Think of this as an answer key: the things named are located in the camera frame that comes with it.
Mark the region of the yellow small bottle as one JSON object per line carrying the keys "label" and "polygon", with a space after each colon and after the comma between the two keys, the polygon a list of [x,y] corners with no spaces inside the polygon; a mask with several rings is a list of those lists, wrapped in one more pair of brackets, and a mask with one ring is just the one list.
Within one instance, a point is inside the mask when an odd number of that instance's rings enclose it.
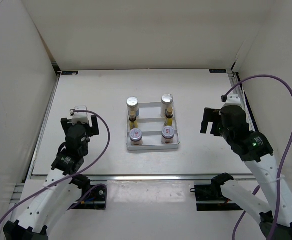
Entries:
{"label": "yellow small bottle", "polygon": [[168,107],[165,110],[164,126],[172,126],[172,122],[173,122],[173,109],[171,107]]}
{"label": "yellow small bottle", "polygon": [[130,128],[130,130],[137,129],[138,128],[138,123],[137,123],[136,113],[134,111],[130,111],[129,112],[128,119],[129,119],[129,128]]}

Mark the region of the sauce jar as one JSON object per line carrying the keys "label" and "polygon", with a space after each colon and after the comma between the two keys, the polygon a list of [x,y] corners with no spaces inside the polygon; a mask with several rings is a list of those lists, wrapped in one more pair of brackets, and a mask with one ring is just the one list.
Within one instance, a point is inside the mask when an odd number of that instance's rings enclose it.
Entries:
{"label": "sauce jar", "polygon": [[161,131],[161,143],[162,144],[172,144],[175,131],[174,129],[167,125],[162,128]]}
{"label": "sauce jar", "polygon": [[129,133],[129,139],[132,146],[142,145],[142,131],[138,128],[133,128]]}

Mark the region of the white shaker bottle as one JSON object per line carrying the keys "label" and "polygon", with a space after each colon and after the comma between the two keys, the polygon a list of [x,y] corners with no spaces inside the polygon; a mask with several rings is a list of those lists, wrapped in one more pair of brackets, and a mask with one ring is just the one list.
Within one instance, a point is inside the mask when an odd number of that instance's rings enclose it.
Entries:
{"label": "white shaker bottle", "polygon": [[135,112],[136,117],[139,117],[139,102],[138,99],[134,96],[130,96],[127,100],[126,100],[126,105],[127,105],[127,112],[128,114],[133,111]]}
{"label": "white shaker bottle", "polygon": [[167,108],[171,108],[173,106],[173,96],[169,93],[163,94],[161,96],[161,111],[160,111],[160,116],[162,118],[165,117],[165,111]]}

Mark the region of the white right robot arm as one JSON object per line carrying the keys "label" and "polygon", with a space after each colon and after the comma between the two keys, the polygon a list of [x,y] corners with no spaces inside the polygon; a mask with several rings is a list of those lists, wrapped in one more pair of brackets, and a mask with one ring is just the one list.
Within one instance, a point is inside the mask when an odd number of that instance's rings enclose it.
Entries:
{"label": "white right robot arm", "polygon": [[275,156],[267,138],[252,131],[246,114],[237,105],[221,109],[205,108],[200,132],[222,137],[253,174],[266,201],[245,190],[228,173],[212,178],[210,194],[216,200],[229,199],[248,213],[264,237],[270,240],[292,240],[292,193],[283,176],[278,176]]}

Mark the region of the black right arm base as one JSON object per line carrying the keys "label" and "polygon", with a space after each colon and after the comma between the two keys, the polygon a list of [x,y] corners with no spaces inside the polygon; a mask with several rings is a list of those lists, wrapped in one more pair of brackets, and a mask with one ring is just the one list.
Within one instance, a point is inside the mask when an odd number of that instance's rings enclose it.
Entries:
{"label": "black right arm base", "polygon": [[189,192],[195,195],[196,211],[241,211],[237,204],[221,194],[221,186],[233,179],[228,173],[222,173],[212,178],[210,184],[195,184],[190,188]]}

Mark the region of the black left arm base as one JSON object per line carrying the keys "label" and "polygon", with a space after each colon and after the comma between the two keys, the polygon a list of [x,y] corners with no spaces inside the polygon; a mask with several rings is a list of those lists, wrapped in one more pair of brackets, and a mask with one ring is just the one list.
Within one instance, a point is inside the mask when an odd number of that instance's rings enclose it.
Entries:
{"label": "black left arm base", "polygon": [[68,210],[106,210],[107,186],[105,184],[92,184],[88,177],[81,174],[73,177],[70,184],[75,185],[80,191],[80,198]]}

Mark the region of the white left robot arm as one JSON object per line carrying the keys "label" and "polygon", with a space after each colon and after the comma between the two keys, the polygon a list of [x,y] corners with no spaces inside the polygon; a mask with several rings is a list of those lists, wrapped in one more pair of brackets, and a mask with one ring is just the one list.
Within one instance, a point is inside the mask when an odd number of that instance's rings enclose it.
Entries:
{"label": "white left robot arm", "polygon": [[59,146],[42,188],[17,206],[27,203],[25,211],[3,227],[7,240],[47,240],[60,217],[89,198],[104,184],[92,185],[83,175],[84,157],[91,137],[99,135],[99,115],[88,110],[71,111],[71,119],[61,119],[65,141]]}

